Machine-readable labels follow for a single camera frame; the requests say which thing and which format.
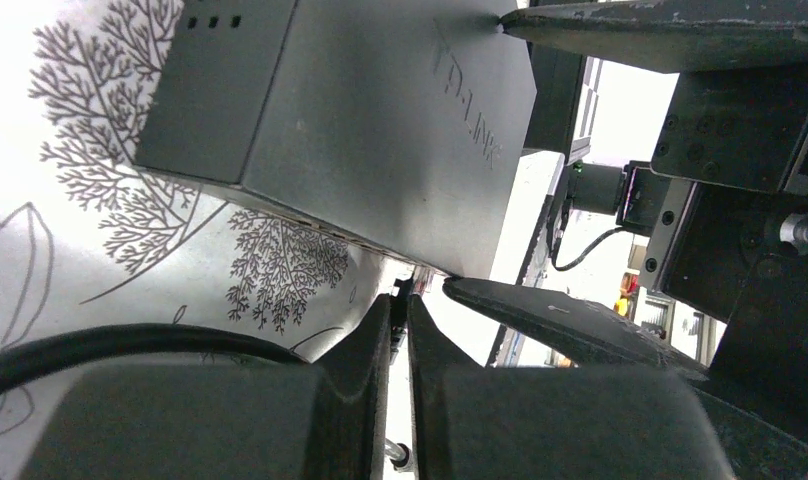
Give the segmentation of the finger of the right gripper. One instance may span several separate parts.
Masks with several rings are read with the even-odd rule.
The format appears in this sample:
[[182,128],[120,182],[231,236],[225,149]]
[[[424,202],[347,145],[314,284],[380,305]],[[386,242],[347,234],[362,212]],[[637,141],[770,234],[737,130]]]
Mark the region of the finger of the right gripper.
[[496,281],[452,278],[455,302],[552,347],[577,363],[590,383],[609,391],[714,391],[707,367],[606,306]]

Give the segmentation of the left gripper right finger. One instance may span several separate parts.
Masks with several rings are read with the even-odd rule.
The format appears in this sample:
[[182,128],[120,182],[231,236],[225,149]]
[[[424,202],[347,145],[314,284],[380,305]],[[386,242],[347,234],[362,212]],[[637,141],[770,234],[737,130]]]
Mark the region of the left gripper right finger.
[[486,368],[407,302],[420,479],[730,479],[707,414],[644,366]]

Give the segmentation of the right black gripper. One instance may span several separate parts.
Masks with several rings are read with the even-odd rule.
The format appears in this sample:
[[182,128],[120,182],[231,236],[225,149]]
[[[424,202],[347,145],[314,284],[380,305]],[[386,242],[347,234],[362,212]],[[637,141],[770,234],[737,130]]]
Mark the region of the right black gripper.
[[684,357],[678,371],[808,446],[808,1],[574,3],[500,22],[683,73],[651,161],[670,193],[650,284],[726,328],[709,366]]

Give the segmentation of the black router box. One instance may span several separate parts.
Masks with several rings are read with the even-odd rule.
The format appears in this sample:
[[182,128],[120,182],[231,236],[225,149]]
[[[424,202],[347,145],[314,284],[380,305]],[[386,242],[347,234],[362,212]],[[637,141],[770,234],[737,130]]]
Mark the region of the black router box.
[[133,164],[485,278],[536,96],[515,8],[188,1]]

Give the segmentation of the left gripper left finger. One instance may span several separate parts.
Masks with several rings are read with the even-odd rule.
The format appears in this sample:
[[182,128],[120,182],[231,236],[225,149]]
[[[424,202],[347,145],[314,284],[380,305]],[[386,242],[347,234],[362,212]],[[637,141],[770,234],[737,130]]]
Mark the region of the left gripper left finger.
[[311,364],[130,364],[63,396],[24,479],[379,479],[387,295]]

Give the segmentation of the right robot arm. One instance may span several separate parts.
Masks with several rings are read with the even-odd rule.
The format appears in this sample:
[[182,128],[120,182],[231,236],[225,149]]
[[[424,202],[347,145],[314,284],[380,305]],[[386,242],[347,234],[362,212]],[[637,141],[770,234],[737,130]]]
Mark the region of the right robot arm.
[[573,162],[534,246],[555,260],[573,211],[649,240],[643,287],[727,325],[686,367],[720,437],[808,452],[808,1],[531,6],[508,35],[678,81],[652,157]]

